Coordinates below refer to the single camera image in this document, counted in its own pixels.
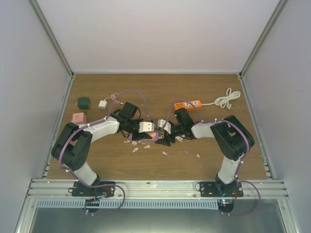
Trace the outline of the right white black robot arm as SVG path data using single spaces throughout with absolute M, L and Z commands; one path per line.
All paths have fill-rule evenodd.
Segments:
M 189 140 L 214 138 L 224 156 L 215 177 L 215 191 L 219 196 L 227 196 L 238 186 L 240 167 L 255 144 L 253 136 L 234 115 L 194 122 L 185 108 L 176 110 L 174 114 L 176 125 L 163 119 L 157 121 L 156 126 L 164 132 L 164 137 L 156 143 L 170 146 L 177 136 L 185 136 Z

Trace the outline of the pink cube socket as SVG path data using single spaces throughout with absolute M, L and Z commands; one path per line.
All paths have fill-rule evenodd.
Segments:
M 80 125 L 80 124 L 86 124 L 87 123 L 87 117 L 85 115 L 85 113 L 80 112 L 80 113 L 74 113 L 72 114 L 72 123 L 76 124 L 76 125 Z

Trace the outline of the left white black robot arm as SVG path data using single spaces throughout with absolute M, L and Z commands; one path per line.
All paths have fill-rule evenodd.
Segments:
M 90 146 L 93 142 L 105 136 L 128 133 L 133 140 L 151 139 L 149 133 L 155 130 L 152 120 L 144 121 L 134 118 L 140 109 L 126 102 L 103 119 L 89 124 L 77 125 L 72 122 L 65 125 L 55 142 L 51 155 L 60 168 L 71 172 L 83 184 L 83 190 L 89 196 L 95 196 L 100 191 L 99 176 L 87 163 Z

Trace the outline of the small pink plug adapter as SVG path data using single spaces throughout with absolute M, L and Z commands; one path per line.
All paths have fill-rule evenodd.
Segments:
M 156 140 L 158 137 L 158 133 L 154 132 L 154 133 L 148 133 L 148 135 L 152 138 L 152 140 Z

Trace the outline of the green cube plug adapter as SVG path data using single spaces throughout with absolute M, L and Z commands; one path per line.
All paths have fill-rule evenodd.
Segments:
M 79 97 L 76 102 L 76 105 L 81 110 L 88 110 L 90 109 L 90 100 L 88 97 Z

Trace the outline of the purple power strip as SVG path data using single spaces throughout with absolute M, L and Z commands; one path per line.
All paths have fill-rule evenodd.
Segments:
M 150 141 L 150 142 L 155 142 L 158 140 L 158 133 L 155 132 L 155 133 L 147 133 L 151 138 L 139 138 L 139 139 L 133 139 L 133 135 L 132 134 L 129 134 L 129 138 L 131 140 L 134 140 L 134 141 Z

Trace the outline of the orange power strip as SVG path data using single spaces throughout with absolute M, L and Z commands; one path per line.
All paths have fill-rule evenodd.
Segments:
M 194 107 L 196 107 L 196 109 L 198 109 L 198 110 L 201 109 L 202 108 L 201 101 L 200 100 L 190 100 L 189 102 L 182 101 L 182 102 L 177 102 L 174 104 L 175 110 L 185 108 L 188 111 L 194 111 L 195 110 Z

